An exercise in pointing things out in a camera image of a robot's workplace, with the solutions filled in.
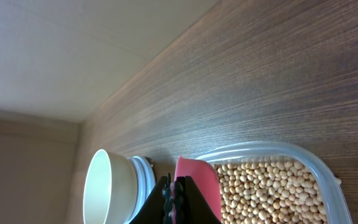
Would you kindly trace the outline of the clear plastic container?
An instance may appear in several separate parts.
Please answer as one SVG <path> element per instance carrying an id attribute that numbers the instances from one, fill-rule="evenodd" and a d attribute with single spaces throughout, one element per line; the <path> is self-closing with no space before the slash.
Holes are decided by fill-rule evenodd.
<path id="1" fill-rule="evenodd" d="M 197 160 L 211 165 L 228 162 L 299 161 L 317 181 L 328 223 L 352 224 L 346 199 L 336 177 L 319 157 L 300 146 L 279 141 L 249 141 L 207 151 L 197 157 Z"/>

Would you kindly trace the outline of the white bowl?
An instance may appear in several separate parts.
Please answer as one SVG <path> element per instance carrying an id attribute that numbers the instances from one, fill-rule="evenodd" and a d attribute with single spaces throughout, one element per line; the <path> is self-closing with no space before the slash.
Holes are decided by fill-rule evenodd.
<path id="1" fill-rule="evenodd" d="M 100 149 L 91 159 L 83 192 L 85 224 L 126 223 L 137 200 L 137 176 L 125 157 Z"/>

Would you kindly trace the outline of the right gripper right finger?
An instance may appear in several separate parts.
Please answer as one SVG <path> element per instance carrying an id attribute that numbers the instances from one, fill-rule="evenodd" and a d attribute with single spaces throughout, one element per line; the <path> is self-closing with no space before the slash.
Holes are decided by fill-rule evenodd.
<path id="1" fill-rule="evenodd" d="M 207 201 L 190 176 L 178 177 L 175 181 L 176 195 L 176 223 L 183 224 L 220 224 Z"/>

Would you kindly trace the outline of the pink plastic scoop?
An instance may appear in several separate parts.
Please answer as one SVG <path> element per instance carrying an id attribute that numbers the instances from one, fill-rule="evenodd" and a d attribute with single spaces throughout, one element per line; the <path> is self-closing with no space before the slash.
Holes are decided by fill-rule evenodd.
<path id="1" fill-rule="evenodd" d="M 202 160 L 179 157 L 174 180 L 185 176 L 190 176 L 194 180 L 215 216 L 221 220 L 219 180 L 213 166 Z"/>

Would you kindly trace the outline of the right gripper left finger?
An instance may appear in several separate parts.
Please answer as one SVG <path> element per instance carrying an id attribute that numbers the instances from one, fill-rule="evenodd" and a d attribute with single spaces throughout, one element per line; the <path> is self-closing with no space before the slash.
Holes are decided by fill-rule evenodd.
<path id="1" fill-rule="evenodd" d="M 130 224 L 172 224 L 171 175 L 157 181 L 141 210 Z"/>

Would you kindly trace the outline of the white digital kitchen scale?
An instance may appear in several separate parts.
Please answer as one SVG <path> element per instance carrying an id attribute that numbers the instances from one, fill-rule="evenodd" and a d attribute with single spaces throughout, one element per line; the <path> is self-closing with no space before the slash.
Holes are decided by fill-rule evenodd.
<path id="1" fill-rule="evenodd" d="M 134 211 L 126 224 L 130 224 L 130 222 L 133 221 L 136 215 L 140 212 L 156 184 L 152 163 L 146 157 L 133 156 L 128 157 L 128 160 L 134 167 L 137 177 L 137 199 Z"/>

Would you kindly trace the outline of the soybeans in container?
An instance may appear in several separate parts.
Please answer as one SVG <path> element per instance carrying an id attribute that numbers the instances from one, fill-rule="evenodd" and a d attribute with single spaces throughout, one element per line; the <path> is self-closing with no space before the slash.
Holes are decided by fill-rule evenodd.
<path id="1" fill-rule="evenodd" d="M 229 223 L 327 223 L 314 175 L 300 162 L 216 164 L 220 221 Z"/>

